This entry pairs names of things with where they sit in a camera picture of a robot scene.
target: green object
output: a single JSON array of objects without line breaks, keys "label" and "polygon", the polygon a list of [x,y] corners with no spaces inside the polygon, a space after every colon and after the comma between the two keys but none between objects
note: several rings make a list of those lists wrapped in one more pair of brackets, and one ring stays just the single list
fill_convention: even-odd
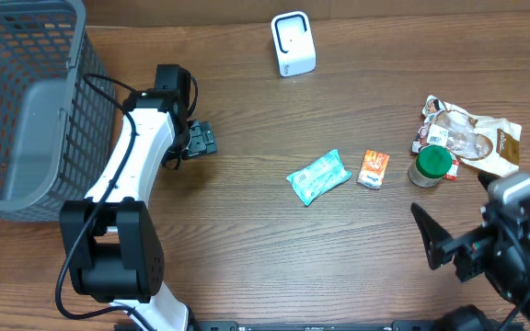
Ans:
[{"label": "green object", "polygon": [[451,155],[441,146],[425,147],[416,158],[416,168],[427,178],[441,178],[451,168]]}]

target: wood grain surface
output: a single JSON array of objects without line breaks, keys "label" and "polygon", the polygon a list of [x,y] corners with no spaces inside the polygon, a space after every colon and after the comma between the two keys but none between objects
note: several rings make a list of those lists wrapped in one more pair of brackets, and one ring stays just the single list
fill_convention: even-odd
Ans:
[{"label": "wood grain surface", "polygon": [[[512,309],[484,277],[430,271],[409,212],[417,201],[453,235],[480,224],[476,171],[415,187],[409,148],[434,94],[523,125],[530,172],[530,13],[318,21],[313,73],[281,79],[269,24],[91,29],[110,74],[152,86],[159,63],[197,77],[195,116],[218,154],[161,169],[150,213],[165,281],[199,318],[242,323],[372,323],[436,318],[474,303]],[[352,178],[305,208],[285,177],[331,149],[357,173],[367,149],[390,154],[379,191]],[[63,263],[57,223],[0,221],[0,330],[109,330],[110,314],[68,321],[54,306]],[[65,283],[69,310],[100,305]]]},{"label": "wood grain surface", "polygon": [[87,22],[110,27],[167,27],[271,22],[302,10],[310,19],[530,11],[530,0],[84,0]]}]

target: gray plastic bin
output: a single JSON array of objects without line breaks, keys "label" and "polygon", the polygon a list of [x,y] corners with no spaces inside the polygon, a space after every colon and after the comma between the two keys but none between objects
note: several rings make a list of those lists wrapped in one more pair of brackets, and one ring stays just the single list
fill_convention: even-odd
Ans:
[{"label": "gray plastic bin", "polygon": [[82,81],[105,74],[85,21],[79,0],[0,1],[0,218],[57,221],[108,160],[115,109]]}]

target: teal snack wrapper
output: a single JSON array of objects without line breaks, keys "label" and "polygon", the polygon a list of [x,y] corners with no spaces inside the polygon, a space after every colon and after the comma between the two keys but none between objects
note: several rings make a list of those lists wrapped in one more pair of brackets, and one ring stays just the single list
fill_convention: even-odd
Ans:
[{"label": "teal snack wrapper", "polygon": [[317,159],[312,165],[296,171],[286,179],[292,183],[295,194],[304,205],[323,195],[331,188],[351,178],[351,171],[345,170],[338,150],[332,150]]}]

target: orange packet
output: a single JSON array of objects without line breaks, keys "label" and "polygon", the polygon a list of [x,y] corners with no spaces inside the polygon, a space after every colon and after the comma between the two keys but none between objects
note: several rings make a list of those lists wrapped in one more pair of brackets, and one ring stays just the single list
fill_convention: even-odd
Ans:
[{"label": "orange packet", "polygon": [[379,189],[384,182],[384,173],[389,159],[390,155],[388,154],[368,150],[363,158],[357,183],[368,188]]}]

